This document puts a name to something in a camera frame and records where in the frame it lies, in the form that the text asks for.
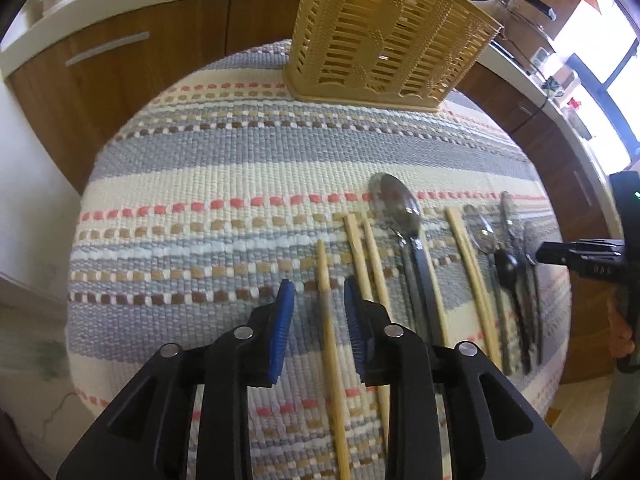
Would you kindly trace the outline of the person's right hand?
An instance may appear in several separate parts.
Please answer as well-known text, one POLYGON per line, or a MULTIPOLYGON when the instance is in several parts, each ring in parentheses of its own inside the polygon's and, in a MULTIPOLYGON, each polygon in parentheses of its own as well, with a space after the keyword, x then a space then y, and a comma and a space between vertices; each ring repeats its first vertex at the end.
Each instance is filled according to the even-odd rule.
POLYGON ((608 298, 608 348, 614 359, 623 359, 634 352, 634 332, 620 314, 615 296, 608 298))

